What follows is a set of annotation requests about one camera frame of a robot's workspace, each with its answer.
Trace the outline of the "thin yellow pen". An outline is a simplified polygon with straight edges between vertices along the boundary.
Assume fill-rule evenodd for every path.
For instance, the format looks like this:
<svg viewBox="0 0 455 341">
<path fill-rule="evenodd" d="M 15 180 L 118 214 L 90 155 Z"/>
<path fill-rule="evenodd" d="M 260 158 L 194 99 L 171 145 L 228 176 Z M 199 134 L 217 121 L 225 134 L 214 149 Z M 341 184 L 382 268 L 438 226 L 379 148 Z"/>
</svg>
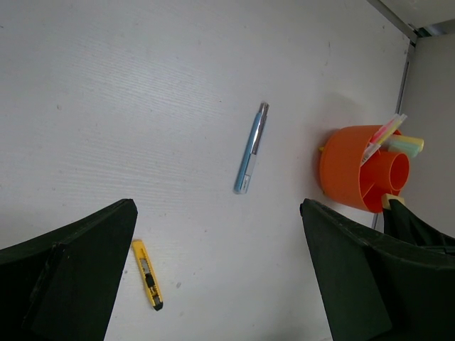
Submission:
<svg viewBox="0 0 455 341">
<path fill-rule="evenodd" d="M 382 145 L 391 135 L 395 133 L 401 124 L 407 119 L 406 114 L 396 114 L 394 115 L 393 120 L 388 122 L 384 127 L 382 127 L 378 133 L 378 137 L 375 140 L 377 145 Z"/>
</svg>

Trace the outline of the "red pen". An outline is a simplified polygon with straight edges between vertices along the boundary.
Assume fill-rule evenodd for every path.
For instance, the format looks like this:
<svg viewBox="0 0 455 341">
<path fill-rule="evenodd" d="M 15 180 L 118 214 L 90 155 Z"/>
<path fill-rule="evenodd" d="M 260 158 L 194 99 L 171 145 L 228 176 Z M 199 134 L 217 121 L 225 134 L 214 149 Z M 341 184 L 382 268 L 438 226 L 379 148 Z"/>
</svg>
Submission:
<svg viewBox="0 0 455 341">
<path fill-rule="evenodd" d="M 388 123 L 382 125 L 371 137 L 364 150 L 361 165 L 363 166 L 382 146 L 382 144 L 398 129 L 402 116 L 395 114 Z"/>
</svg>

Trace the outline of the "yellow highlighter marker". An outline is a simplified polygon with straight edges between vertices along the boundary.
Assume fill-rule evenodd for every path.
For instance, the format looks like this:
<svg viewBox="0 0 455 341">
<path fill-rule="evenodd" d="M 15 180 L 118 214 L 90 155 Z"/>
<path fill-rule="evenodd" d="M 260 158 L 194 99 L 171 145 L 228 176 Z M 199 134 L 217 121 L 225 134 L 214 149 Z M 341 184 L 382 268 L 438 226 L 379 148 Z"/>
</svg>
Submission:
<svg viewBox="0 0 455 341">
<path fill-rule="evenodd" d="M 397 135 L 393 134 L 390 137 L 390 143 L 395 144 L 395 145 L 400 145 L 400 146 L 412 146 L 413 148 L 416 148 L 418 150 L 422 150 L 424 148 L 424 140 L 420 138 L 415 138 L 411 136 L 403 136 L 403 135 Z"/>
</svg>

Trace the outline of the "green clear highlighter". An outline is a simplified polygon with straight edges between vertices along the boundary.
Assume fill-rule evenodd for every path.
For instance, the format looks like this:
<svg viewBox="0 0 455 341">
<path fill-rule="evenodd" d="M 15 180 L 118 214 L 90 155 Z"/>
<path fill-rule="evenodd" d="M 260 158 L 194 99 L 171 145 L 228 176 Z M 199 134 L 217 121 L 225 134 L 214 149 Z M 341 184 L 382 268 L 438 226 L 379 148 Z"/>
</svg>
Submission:
<svg viewBox="0 0 455 341">
<path fill-rule="evenodd" d="M 408 158 L 415 158 L 423 150 L 420 144 L 414 144 L 406 141 L 390 141 L 387 144 L 387 150 L 395 153 L 404 153 Z"/>
</svg>

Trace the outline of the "yellow black utility knife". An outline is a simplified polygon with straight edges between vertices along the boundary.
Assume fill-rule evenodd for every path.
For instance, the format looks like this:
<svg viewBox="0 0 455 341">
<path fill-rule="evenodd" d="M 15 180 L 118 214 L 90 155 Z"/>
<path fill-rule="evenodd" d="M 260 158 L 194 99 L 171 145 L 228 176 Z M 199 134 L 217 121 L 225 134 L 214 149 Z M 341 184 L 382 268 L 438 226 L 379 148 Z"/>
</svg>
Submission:
<svg viewBox="0 0 455 341">
<path fill-rule="evenodd" d="M 132 241 L 132 250 L 134 252 L 136 263 L 139 267 L 139 272 L 144 284 L 146 296 L 149 299 L 152 308 L 155 311 L 160 311 L 164 306 L 163 297 L 161 295 L 161 290 L 156 280 L 154 268 L 152 266 L 152 262 L 149 258 L 145 244 L 140 239 L 134 239 Z"/>
</svg>

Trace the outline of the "blue grey utility knife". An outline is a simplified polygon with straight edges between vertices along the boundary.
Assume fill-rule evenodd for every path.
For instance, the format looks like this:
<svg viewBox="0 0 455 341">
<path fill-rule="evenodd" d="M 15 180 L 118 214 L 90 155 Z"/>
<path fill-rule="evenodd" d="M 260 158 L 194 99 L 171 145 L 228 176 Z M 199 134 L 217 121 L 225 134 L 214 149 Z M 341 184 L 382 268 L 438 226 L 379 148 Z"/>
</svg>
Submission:
<svg viewBox="0 0 455 341">
<path fill-rule="evenodd" d="M 253 121 L 247 145 L 245 147 L 245 152 L 243 154 L 233 188 L 236 194 L 245 194 L 248 190 L 257 159 L 260 142 L 262 140 L 262 135 L 267 121 L 268 110 L 269 104 L 267 102 L 262 102 L 255 116 L 255 120 Z"/>
</svg>

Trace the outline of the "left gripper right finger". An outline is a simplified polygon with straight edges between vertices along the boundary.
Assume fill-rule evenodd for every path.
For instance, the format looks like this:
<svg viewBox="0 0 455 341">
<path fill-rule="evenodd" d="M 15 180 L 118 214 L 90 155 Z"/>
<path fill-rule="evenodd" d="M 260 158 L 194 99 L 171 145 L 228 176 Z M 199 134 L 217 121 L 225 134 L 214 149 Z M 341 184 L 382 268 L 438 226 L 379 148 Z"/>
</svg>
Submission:
<svg viewBox="0 0 455 341">
<path fill-rule="evenodd" d="M 316 200 L 300 213 L 334 340 L 454 339 L 454 248 L 401 242 Z"/>
</svg>

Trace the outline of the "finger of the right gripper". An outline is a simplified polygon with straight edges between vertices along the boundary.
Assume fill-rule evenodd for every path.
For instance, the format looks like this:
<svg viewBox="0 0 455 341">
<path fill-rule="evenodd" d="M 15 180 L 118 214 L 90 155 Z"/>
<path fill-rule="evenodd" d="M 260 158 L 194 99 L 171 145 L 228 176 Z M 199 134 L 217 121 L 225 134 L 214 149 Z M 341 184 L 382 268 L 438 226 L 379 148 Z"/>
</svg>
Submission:
<svg viewBox="0 0 455 341">
<path fill-rule="evenodd" d="M 453 237 L 431 227 L 400 202 L 392 200 L 390 204 L 390 210 L 383 210 L 386 235 L 425 249 L 454 248 Z"/>
</svg>

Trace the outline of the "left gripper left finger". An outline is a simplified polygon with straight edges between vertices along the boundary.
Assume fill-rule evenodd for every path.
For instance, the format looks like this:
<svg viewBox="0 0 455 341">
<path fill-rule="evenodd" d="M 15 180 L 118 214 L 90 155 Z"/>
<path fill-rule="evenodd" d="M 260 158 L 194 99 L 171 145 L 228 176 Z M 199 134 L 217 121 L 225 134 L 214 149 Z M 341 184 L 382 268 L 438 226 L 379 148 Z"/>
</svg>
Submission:
<svg viewBox="0 0 455 341">
<path fill-rule="evenodd" d="M 2 340 L 103 340 L 137 222 L 132 199 L 1 250 Z"/>
</svg>

